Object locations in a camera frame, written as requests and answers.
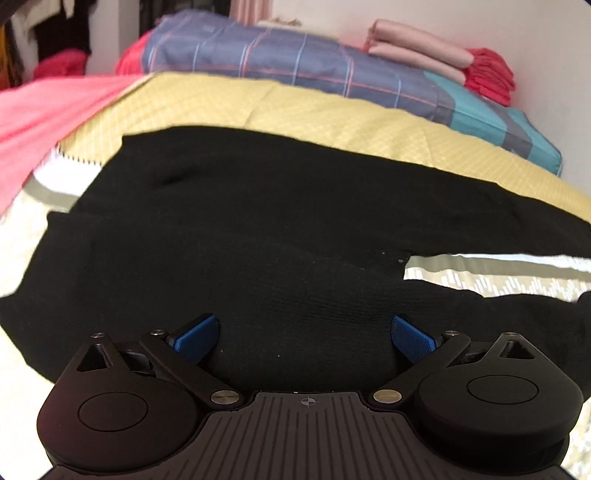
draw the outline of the pink fabric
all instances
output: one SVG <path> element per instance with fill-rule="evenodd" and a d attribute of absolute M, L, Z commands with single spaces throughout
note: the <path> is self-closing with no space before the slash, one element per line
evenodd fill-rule
<path fill-rule="evenodd" d="M 149 30 L 130 46 L 130 48 L 123 52 L 123 55 L 121 55 L 115 66 L 115 73 L 117 75 L 141 75 L 144 72 L 142 68 L 142 55 L 144 54 L 146 43 L 148 43 L 151 34 L 152 31 Z"/>
<path fill-rule="evenodd" d="M 397 47 L 408 48 L 458 69 L 467 68 L 474 60 L 472 53 L 465 48 L 458 47 L 418 28 L 390 20 L 376 20 L 374 22 L 369 29 L 366 50 L 371 46 L 372 41 L 383 41 Z"/>
<path fill-rule="evenodd" d="M 87 61 L 88 54 L 86 52 L 68 48 L 37 65 L 33 72 L 33 79 L 83 76 L 86 73 Z"/>
<path fill-rule="evenodd" d="M 398 63 L 404 63 L 411 67 L 437 73 L 460 85 L 466 83 L 466 75 L 461 70 L 407 48 L 397 47 L 385 42 L 373 42 L 368 49 L 368 53 Z"/>
<path fill-rule="evenodd" d="M 232 0 L 230 17 L 245 25 L 256 25 L 271 16 L 271 0 Z"/>
<path fill-rule="evenodd" d="M 0 214 L 66 135 L 141 76 L 45 79 L 0 93 Z"/>

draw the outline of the curtain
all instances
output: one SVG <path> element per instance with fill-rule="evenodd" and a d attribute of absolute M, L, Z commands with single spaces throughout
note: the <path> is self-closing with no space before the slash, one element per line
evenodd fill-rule
<path fill-rule="evenodd" d="M 256 25 L 271 16 L 272 0 L 232 0 L 230 17 L 246 25 Z"/>

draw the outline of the ridged black surface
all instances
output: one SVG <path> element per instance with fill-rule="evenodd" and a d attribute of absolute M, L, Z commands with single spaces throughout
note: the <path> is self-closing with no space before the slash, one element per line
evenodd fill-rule
<path fill-rule="evenodd" d="M 56 468 L 44 480 L 97 478 Z M 212 414 L 171 459 L 109 480 L 492 480 L 428 450 L 398 413 L 370 411 L 355 393 L 260 393 Z M 567 480 L 559 467 L 514 479 Z"/>

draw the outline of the white wall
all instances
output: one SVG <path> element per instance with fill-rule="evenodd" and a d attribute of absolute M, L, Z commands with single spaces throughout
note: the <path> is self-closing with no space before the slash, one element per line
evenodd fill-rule
<path fill-rule="evenodd" d="M 90 15 L 86 73 L 113 73 L 121 54 L 139 36 L 139 0 L 98 0 Z"/>
<path fill-rule="evenodd" d="M 464 47 L 489 47 L 509 63 L 521 55 L 545 0 L 273 0 L 272 16 L 298 18 L 361 46 L 377 18 L 422 28 Z"/>
<path fill-rule="evenodd" d="M 562 178 L 591 195 L 591 6 L 545 0 L 515 68 L 514 105 L 562 153 Z"/>
<path fill-rule="evenodd" d="M 584 0 L 273 0 L 273 17 L 361 46 L 377 18 L 464 47 L 515 73 L 514 106 L 561 151 L 563 178 L 591 194 L 591 7 Z"/>

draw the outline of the plaid blanket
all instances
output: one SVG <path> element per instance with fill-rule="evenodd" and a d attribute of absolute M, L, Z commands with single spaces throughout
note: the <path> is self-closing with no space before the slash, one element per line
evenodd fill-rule
<path fill-rule="evenodd" d="M 561 155 L 519 110 L 443 77 L 371 57 L 325 38 L 247 27 L 206 11 L 165 17 L 142 56 L 144 72 L 175 70 L 273 79 L 400 108 L 473 135 L 560 174 Z"/>

